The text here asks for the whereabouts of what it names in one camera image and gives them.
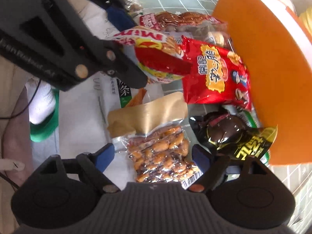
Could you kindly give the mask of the red braised meat pack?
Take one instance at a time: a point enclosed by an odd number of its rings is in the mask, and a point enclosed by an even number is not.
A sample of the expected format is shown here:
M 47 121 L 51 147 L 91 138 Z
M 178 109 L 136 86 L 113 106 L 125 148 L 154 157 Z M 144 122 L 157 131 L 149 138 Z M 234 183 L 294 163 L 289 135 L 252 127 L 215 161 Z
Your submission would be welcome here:
M 138 24 L 143 27 L 158 31 L 184 32 L 187 27 L 212 26 L 216 29 L 226 30 L 227 23 L 222 22 L 211 15 L 199 12 L 184 12 L 180 15 L 163 11 L 160 13 L 149 13 L 137 18 Z

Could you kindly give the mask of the green sausage stick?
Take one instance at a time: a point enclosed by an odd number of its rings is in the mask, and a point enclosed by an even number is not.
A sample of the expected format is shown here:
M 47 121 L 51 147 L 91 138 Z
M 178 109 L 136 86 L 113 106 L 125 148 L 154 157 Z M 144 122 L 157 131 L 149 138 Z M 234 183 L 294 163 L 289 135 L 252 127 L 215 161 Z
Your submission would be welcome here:
M 233 105 L 223 105 L 223 108 L 225 108 L 230 114 L 236 115 L 243 119 L 243 121 L 247 124 L 248 127 L 251 128 L 260 128 L 260 123 L 258 121 L 258 118 L 256 116 L 253 116 L 251 112 L 248 110 L 242 109 L 240 107 L 235 107 Z M 269 166 L 269 160 L 270 160 L 270 151 L 267 150 L 265 154 L 260 158 L 260 161 L 266 165 Z

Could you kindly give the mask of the small round pastry pack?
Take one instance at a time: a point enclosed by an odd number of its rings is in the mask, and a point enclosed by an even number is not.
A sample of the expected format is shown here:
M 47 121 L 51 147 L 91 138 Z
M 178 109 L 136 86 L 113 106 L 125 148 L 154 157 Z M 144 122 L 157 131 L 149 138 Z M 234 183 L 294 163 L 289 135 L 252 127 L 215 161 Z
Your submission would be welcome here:
M 230 49 L 230 35 L 223 31 L 210 30 L 207 27 L 197 29 L 193 34 L 194 39 Z

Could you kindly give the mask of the white noodle stick snack bag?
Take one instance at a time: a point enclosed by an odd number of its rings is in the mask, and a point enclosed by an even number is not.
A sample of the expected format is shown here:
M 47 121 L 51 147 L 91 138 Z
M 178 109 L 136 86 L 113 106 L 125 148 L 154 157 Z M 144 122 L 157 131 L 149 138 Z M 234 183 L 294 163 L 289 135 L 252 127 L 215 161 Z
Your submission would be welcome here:
M 146 88 L 132 89 L 120 79 L 106 75 L 98 76 L 93 81 L 94 88 L 99 94 L 100 106 L 108 112 L 143 104 L 148 92 Z

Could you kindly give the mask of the Mimi shrimp stick bag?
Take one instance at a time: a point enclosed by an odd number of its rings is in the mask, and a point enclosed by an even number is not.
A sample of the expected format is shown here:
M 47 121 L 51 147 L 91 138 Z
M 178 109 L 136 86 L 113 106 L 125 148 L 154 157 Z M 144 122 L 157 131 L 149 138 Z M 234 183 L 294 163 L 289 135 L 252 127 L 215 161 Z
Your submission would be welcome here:
M 133 27 L 112 36 L 129 57 L 149 78 L 148 83 L 171 83 L 191 73 L 190 62 L 175 39 L 146 27 Z

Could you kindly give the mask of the peanut vacuum pack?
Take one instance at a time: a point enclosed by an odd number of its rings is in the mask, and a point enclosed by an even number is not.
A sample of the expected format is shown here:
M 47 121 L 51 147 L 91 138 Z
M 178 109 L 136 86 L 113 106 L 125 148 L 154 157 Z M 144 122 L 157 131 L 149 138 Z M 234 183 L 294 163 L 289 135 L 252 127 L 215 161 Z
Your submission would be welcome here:
M 105 174 L 121 189 L 129 182 L 190 187 L 203 173 L 192 160 L 187 117 L 187 104 L 178 91 L 109 111 L 107 130 L 116 156 Z

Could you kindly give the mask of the clear mixed nut bag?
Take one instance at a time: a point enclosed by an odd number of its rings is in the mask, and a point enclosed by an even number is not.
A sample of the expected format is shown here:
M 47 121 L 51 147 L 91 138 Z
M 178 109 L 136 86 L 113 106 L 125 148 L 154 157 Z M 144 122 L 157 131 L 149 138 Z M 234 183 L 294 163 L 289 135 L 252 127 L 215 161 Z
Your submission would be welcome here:
M 143 6 L 138 0 L 123 0 L 125 9 L 132 18 L 143 15 Z

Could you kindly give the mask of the red sunflower seed bag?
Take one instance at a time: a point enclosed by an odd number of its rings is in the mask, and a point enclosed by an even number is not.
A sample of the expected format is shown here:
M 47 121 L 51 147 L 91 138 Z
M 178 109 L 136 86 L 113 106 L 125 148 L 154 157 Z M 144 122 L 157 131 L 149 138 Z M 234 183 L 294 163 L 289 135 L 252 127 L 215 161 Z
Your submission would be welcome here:
M 188 104 L 234 105 L 251 110 L 250 74 L 235 52 L 183 36 L 183 59 L 191 63 L 182 78 Z

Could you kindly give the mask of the orange cardboard box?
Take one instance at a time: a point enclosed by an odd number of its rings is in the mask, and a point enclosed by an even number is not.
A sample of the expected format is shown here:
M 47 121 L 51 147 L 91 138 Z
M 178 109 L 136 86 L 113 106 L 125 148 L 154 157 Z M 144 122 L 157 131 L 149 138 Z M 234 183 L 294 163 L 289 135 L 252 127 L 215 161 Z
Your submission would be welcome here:
M 290 0 L 218 0 L 234 49 L 251 76 L 264 126 L 278 126 L 273 165 L 311 162 L 311 35 Z

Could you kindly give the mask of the black yellow snack bag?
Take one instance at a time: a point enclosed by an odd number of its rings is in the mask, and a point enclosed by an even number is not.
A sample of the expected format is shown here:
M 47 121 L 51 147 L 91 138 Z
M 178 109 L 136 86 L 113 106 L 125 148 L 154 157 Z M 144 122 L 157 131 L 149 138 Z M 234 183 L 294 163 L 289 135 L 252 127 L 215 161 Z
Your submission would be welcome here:
M 260 159 L 275 142 L 278 128 L 251 128 L 236 115 L 221 108 L 204 116 L 192 116 L 189 124 L 199 144 L 212 154 L 221 153 L 233 159 L 248 156 Z

